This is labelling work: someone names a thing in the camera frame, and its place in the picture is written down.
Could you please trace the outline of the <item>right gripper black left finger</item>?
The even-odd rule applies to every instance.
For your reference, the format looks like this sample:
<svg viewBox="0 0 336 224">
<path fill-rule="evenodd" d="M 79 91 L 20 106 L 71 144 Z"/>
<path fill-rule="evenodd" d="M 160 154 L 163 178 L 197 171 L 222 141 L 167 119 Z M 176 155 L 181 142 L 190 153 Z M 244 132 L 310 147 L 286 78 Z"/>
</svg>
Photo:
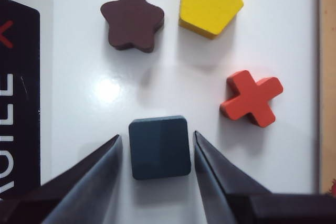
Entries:
<svg viewBox="0 0 336 224">
<path fill-rule="evenodd" d="M 16 223 L 102 223 L 117 182 L 122 139 L 114 136 L 22 200 Z"/>
</svg>

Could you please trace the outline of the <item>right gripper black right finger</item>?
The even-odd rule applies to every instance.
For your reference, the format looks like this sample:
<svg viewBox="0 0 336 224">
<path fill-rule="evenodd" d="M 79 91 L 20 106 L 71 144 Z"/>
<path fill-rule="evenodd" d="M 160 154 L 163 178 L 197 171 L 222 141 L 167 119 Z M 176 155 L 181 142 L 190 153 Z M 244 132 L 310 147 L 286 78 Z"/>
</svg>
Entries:
<svg viewBox="0 0 336 224">
<path fill-rule="evenodd" d="M 194 162 L 208 223 L 255 223 L 248 196 L 271 191 L 231 163 L 200 132 L 193 133 Z"/>
</svg>

